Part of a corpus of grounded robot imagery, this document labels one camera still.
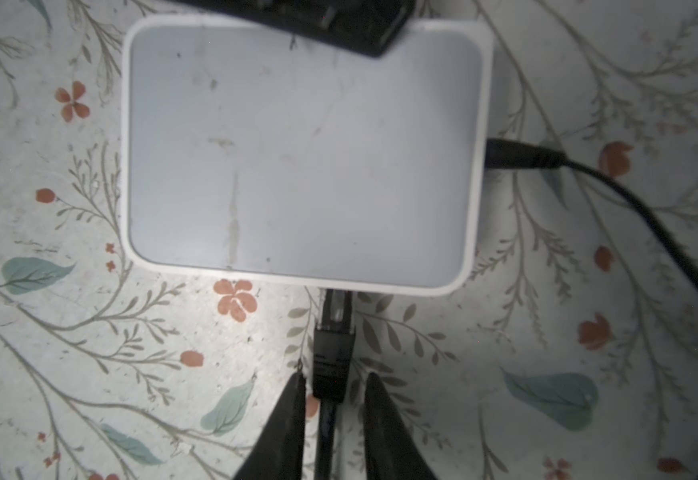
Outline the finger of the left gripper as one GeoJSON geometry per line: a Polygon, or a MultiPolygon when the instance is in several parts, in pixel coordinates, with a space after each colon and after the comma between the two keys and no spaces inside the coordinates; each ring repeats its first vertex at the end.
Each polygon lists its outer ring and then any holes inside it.
{"type": "Polygon", "coordinates": [[[378,58],[411,18],[411,0],[185,0],[353,53],[378,58]]]}

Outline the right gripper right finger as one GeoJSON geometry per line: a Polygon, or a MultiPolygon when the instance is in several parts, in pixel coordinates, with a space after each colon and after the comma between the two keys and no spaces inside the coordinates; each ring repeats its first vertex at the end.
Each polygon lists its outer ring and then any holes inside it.
{"type": "Polygon", "coordinates": [[[436,479],[375,372],[367,377],[363,426],[368,479],[436,479]]]}

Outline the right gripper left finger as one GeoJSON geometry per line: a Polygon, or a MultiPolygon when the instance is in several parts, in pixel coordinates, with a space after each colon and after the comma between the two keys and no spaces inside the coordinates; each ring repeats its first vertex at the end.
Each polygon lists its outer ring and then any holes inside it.
{"type": "Polygon", "coordinates": [[[296,371],[234,479],[301,479],[305,425],[306,378],[296,371]]]}

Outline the black power adapter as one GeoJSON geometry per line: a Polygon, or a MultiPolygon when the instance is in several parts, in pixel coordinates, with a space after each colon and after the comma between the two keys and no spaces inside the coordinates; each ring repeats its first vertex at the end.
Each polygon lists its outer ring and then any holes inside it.
{"type": "Polygon", "coordinates": [[[642,218],[656,240],[698,292],[698,265],[681,248],[675,236],[632,191],[607,175],[572,160],[565,152],[519,141],[490,138],[485,147],[488,170],[557,170],[568,168],[596,179],[619,195],[642,218]]]}

